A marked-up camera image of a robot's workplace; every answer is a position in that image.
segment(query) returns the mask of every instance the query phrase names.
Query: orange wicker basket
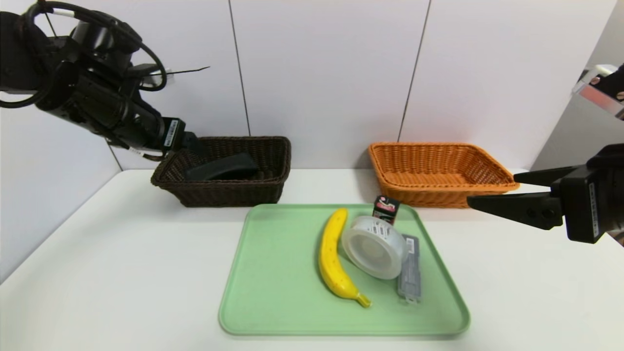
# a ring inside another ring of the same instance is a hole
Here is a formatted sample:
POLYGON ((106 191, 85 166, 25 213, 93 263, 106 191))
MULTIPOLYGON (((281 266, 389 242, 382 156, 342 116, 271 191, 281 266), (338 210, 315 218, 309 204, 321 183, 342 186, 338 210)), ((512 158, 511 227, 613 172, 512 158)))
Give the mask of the orange wicker basket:
POLYGON ((466 208, 466 197, 520 184, 480 147, 460 143, 379 142, 368 149, 381 193, 415 207, 466 208))

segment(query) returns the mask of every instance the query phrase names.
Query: white table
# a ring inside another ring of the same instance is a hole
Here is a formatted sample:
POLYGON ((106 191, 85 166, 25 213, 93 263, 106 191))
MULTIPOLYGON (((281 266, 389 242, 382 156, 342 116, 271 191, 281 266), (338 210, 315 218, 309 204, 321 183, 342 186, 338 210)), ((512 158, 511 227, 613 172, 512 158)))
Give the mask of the white table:
MULTIPOLYGON (((418 210, 470 309, 466 333, 228 335, 217 311, 249 209, 187 209, 150 176, 114 177, 0 285, 2 351, 624 350, 622 247, 474 210, 418 210)), ((377 193, 372 171, 293 170, 281 202, 377 193)))

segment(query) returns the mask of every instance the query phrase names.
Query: yellow banana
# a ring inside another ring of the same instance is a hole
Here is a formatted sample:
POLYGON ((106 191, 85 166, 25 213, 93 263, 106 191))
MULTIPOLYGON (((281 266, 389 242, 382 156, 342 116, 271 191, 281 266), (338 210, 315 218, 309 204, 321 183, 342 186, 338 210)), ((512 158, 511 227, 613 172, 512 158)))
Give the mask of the yellow banana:
POLYGON ((323 281, 334 294, 344 299, 355 300, 362 307, 368 308, 372 304, 371 301, 360 294, 338 259, 338 239, 348 215, 347 209, 338 209, 327 221, 319 249, 318 267, 323 281))

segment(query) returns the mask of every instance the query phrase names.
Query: brown wicker basket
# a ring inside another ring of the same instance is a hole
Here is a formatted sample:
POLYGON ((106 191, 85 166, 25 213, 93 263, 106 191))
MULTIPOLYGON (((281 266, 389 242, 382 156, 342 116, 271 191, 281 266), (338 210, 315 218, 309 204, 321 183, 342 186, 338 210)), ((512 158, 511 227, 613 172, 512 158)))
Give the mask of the brown wicker basket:
POLYGON ((457 143, 372 144, 381 193, 416 207, 466 208, 466 197, 518 189, 514 177, 480 147, 457 143))
POLYGON ((290 172, 290 141, 285 137, 203 137, 210 157, 181 150, 172 152, 158 165, 152 184, 175 195, 186 207, 247 207, 275 204, 290 172), (244 180, 184 179, 184 172, 204 162, 248 152, 260 169, 244 180))

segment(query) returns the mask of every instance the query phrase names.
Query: plastic lid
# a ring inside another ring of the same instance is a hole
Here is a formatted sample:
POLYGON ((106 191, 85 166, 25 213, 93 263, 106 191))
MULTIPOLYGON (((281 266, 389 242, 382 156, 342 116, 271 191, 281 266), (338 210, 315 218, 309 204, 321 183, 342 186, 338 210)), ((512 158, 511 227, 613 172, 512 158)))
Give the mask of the plastic lid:
POLYGON ((403 237, 387 222, 358 217, 342 234, 344 251, 361 270, 379 279, 394 279, 407 257, 403 237))

